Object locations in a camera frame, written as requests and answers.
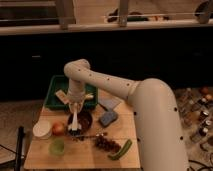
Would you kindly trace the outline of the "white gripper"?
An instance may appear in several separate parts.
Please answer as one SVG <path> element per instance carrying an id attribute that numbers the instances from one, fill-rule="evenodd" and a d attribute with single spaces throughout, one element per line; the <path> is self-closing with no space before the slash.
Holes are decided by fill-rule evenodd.
<path id="1" fill-rule="evenodd" d="M 85 102 L 84 94 L 68 94 L 67 95 L 69 103 L 69 109 L 72 114 L 75 112 L 80 113 Z"/>

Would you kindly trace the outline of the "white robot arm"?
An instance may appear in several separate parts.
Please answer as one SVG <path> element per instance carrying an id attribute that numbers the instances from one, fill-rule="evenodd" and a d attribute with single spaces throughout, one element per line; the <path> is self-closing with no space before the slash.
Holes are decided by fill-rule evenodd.
<path id="1" fill-rule="evenodd" d="M 69 79 L 69 106 L 74 112 L 82 110 L 86 84 L 132 106 L 144 171 L 189 171 L 177 102 L 167 83 L 156 78 L 134 81 L 94 72 L 85 59 L 67 63 L 64 74 Z"/>

